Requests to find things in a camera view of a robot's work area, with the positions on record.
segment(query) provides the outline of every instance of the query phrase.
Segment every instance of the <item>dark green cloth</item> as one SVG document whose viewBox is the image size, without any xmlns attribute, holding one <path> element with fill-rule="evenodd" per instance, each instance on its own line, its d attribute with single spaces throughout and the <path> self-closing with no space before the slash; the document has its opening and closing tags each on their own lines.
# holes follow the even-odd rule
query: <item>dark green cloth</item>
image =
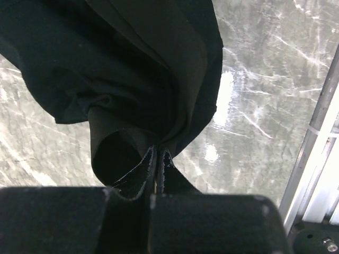
<svg viewBox="0 0 339 254">
<path fill-rule="evenodd" d="M 147 149 L 184 149 L 210 122 L 222 40 L 210 0 L 1 0 L 0 53 L 57 123 L 90 122 L 114 185 Z"/>
</svg>

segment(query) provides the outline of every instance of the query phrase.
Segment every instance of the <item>metal bolt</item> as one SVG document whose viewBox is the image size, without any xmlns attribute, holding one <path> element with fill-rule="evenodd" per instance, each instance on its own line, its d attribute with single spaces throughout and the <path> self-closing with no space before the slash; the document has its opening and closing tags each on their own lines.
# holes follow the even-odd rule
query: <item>metal bolt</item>
<svg viewBox="0 0 339 254">
<path fill-rule="evenodd" d="M 329 252 L 336 252 L 338 250 L 338 246 L 335 244 L 335 242 L 330 239 L 326 238 L 323 240 L 324 246 L 327 248 Z"/>
</svg>

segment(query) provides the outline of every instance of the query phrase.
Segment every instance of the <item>marble surface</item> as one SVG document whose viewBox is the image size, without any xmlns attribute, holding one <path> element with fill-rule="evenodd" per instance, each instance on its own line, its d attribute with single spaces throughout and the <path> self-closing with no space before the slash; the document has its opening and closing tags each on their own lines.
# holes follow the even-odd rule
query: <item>marble surface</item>
<svg viewBox="0 0 339 254">
<path fill-rule="evenodd" d="M 218 110 L 177 167 L 208 193 L 280 202 L 337 44 L 336 0 L 214 0 Z M 0 56 L 0 187 L 100 185 L 88 123 L 56 125 Z"/>
</svg>

